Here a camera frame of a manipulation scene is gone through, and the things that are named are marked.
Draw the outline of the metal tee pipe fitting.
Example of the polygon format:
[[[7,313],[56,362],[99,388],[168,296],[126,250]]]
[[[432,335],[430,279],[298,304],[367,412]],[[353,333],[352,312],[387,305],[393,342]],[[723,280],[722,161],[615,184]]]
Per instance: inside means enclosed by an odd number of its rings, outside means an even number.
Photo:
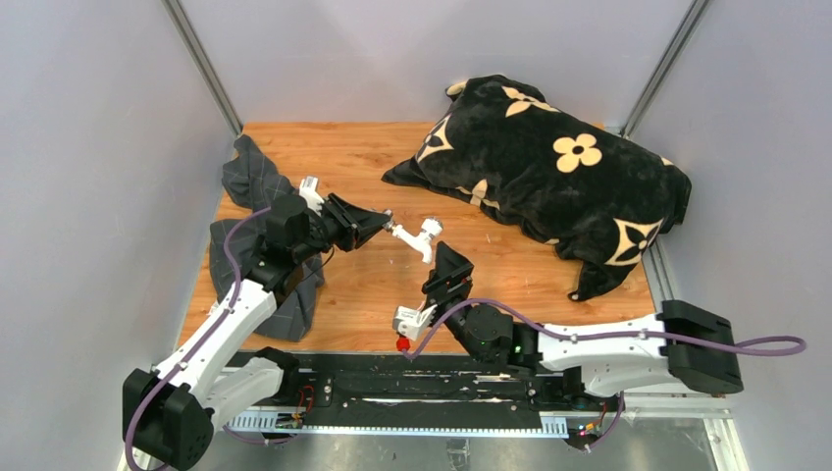
[[[390,209],[385,209],[383,211],[383,214],[387,217],[387,220],[383,224],[383,229],[386,232],[391,233],[394,230],[394,227],[395,227],[395,221],[392,217],[392,211]]]

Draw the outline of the white plastic water faucet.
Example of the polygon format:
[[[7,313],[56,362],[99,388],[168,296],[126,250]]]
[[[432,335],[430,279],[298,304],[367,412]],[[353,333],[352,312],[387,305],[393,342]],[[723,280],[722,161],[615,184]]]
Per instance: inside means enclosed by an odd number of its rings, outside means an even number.
[[[443,231],[439,219],[427,218],[423,221],[418,234],[411,234],[401,224],[394,224],[390,233],[421,255],[421,261],[430,265],[434,260],[433,242]]]

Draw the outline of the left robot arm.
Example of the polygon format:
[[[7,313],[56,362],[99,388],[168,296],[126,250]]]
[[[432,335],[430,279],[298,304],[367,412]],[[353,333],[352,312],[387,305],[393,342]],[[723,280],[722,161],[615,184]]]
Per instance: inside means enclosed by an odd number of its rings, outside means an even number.
[[[298,194],[278,196],[253,212],[266,231],[251,252],[237,260],[231,252],[236,223],[223,250],[233,284],[218,307],[168,358],[148,370],[133,370],[123,383],[123,439],[129,469],[138,470],[141,451],[160,469],[192,468],[213,437],[256,402],[293,403],[300,393],[298,361],[273,347],[223,377],[228,362],[244,341],[274,314],[305,278],[312,257],[338,248],[357,249],[390,222],[388,211],[376,212],[331,193],[318,205]]]

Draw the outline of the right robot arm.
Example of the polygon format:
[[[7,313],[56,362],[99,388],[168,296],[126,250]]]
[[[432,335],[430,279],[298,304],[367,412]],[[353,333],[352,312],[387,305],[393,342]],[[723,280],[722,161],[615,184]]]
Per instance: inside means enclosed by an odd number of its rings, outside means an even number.
[[[446,327],[475,361],[517,376],[567,375],[561,396],[584,409],[598,397],[679,382],[695,393],[740,393],[745,386],[731,323],[687,301],[624,322],[565,326],[535,322],[499,301],[473,298],[473,263],[437,245],[422,285],[429,331]]]

